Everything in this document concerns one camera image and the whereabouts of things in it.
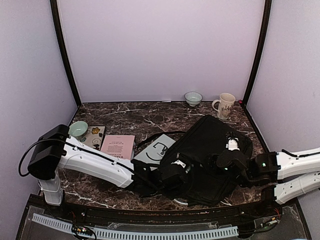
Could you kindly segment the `black student bag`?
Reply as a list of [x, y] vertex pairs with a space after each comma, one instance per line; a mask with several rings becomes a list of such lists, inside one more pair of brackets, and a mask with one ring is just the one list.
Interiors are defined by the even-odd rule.
[[201, 117], [165, 152], [158, 164], [134, 158], [130, 190], [141, 197], [161, 194], [171, 200], [183, 199], [188, 205], [213, 207], [238, 186], [235, 175], [217, 166], [227, 150], [229, 137], [235, 137], [239, 153], [251, 158], [252, 140], [211, 115]]

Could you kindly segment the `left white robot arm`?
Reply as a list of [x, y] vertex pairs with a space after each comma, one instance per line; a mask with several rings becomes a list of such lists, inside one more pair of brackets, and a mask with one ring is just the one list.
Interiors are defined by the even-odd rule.
[[60, 124], [28, 147], [18, 164], [18, 174], [38, 180], [45, 202], [60, 218], [67, 218], [71, 208], [63, 201], [59, 168], [85, 173], [142, 197], [164, 194], [174, 182], [161, 175], [158, 164], [118, 158], [91, 148]]

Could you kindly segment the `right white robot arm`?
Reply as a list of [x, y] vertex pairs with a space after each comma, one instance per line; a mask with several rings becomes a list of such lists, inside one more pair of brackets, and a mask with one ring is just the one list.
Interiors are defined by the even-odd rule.
[[220, 202], [237, 186], [262, 187], [255, 213], [266, 217], [289, 200], [320, 186], [320, 150], [289, 152], [285, 149], [252, 156], [252, 142], [237, 132], [210, 134], [205, 166], [213, 174], [215, 200]]

